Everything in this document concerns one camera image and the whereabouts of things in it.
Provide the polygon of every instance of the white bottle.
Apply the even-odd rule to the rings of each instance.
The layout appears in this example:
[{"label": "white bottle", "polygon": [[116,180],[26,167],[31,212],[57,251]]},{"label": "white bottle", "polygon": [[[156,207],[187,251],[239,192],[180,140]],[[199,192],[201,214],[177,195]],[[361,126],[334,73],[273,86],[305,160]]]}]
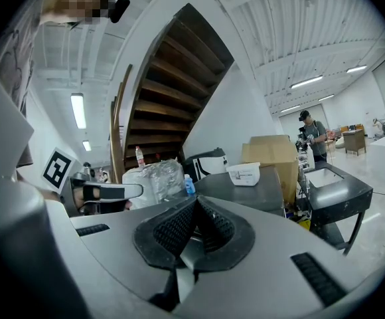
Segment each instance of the white bottle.
[{"label": "white bottle", "polygon": [[137,156],[138,166],[145,167],[144,155],[142,154],[141,149],[139,149],[139,146],[135,149],[135,155]]}]

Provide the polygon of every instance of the black strap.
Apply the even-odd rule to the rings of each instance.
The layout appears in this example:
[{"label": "black strap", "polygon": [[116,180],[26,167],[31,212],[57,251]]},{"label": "black strap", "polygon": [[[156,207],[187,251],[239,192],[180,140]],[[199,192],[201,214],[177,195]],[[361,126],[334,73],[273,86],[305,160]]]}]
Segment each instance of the black strap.
[{"label": "black strap", "polygon": [[97,198],[94,197],[94,186],[84,185],[84,201],[95,201]]}]

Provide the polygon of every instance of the plastic bottle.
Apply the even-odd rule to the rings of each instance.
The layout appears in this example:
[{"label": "plastic bottle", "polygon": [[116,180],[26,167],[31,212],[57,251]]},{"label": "plastic bottle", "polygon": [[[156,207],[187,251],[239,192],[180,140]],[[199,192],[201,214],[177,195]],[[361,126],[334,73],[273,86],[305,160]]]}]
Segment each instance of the plastic bottle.
[{"label": "plastic bottle", "polygon": [[135,149],[135,155],[137,156],[138,166],[145,167],[144,155],[142,154],[141,149],[139,149],[139,146]]},{"label": "plastic bottle", "polygon": [[187,194],[189,196],[195,194],[193,179],[187,173],[185,174],[185,189],[187,190]]}]

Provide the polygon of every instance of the fluorescent light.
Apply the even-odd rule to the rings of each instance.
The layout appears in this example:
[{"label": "fluorescent light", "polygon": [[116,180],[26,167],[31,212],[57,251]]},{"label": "fluorescent light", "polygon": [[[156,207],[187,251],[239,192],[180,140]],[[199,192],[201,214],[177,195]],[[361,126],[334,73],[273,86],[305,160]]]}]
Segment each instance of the fluorescent light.
[{"label": "fluorescent light", "polygon": [[282,110],[281,112],[290,111],[292,109],[296,109],[296,108],[299,108],[299,107],[300,107],[300,105],[296,105],[296,106],[293,106],[292,108],[288,108],[288,109]]},{"label": "fluorescent light", "polygon": [[86,129],[84,95],[81,93],[73,93],[71,99],[76,124],[79,129]]},{"label": "fluorescent light", "polygon": [[318,102],[324,100],[324,99],[328,99],[328,98],[331,98],[331,97],[334,97],[334,94],[330,95],[330,96],[327,96],[327,97],[324,97],[324,98],[321,98],[321,99],[318,99]]},{"label": "fluorescent light", "polygon": [[310,84],[312,82],[317,82],[318,80],[321,80],[323,78],[323,76],[318,76],[318,77],[315,77],[315,78],[311,78],[311,79],[307,79],[307,80],[304,80],[303,82],[298,82],[297,84],[293,84],[291,85],[291,88],[298,88],[300,86],[303,86],[303,85],[306,85],[306,84]]},{"label": "fluorescent light", "polygon": [[353,68],[348,69],[346,71],[346,73],[352,73],[352,72],[356,72],[356,71],[365,70],[365,68],[366,68],[366,65],[353,67]]},{"label": "fluorescent light", "polygon": [[89,141],[83,141],[82,143],[84,145],[85,150],[87,152],[90,152],[91,151],[91,145],[90,145]]}]

